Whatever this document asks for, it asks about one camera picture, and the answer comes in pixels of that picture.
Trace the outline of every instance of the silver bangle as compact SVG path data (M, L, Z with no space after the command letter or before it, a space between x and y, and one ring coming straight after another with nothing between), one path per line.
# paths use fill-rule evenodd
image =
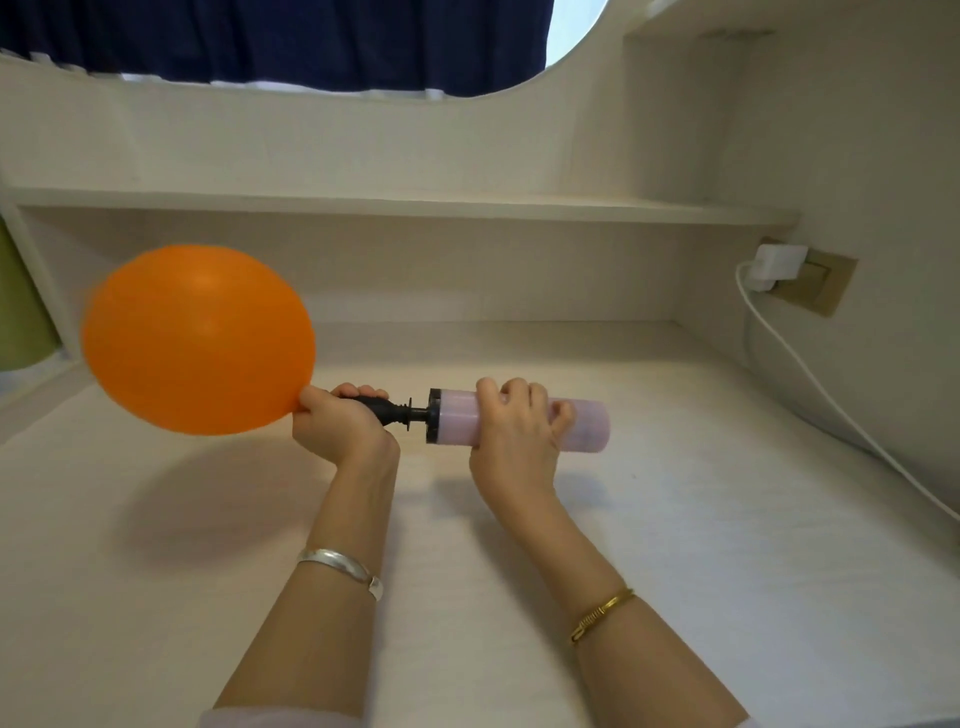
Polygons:
M311 551L305 548L297 557L297 563L312 561L316 564L323 564L337 571L342 571L351 579L367 585L367 591L373 595L373 598L380 601L383 596L383 584L380 580L356 559L352 559L339 551L331 551L329 548L318 548Z

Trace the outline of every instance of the orange balloon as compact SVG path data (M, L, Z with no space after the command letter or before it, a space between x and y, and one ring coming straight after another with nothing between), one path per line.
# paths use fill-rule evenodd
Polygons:
M138 256L94 292L87 364L137 417L192 435L268 425L310 382L314 338L300 298L230 248L173 245Z

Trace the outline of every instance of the person's right hand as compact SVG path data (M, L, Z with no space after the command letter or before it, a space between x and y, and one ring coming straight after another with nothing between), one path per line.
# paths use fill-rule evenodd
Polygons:
M477 401L480 445L470 454L470 472L493 514L516 532L556 501L553 478L560 441L577 414L568 401L554 402L551 412L543 385L519 378L500 391L492 379L481 379Z

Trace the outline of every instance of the navy blue curtain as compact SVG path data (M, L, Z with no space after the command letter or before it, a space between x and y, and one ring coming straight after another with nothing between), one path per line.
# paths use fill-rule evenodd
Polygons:
M479 96L543 70L553 0L0 0L0 48L168 81Z

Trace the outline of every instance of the gold bracelet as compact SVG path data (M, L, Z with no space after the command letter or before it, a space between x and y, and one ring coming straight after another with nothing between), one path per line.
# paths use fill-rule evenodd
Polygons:
M613 598L606 604L594 609L583 619L581 619L580 623L577 624L574 630L570 633L570 644L576 644L579 642L584 635L586 635L587 631L589 631L594 624L603 619L603 617L605 617L610 610L615 609L625 601L630 601L630 599L634 596L635 594L633 589L624 589L622 592L617 592L615 595L613 595Z

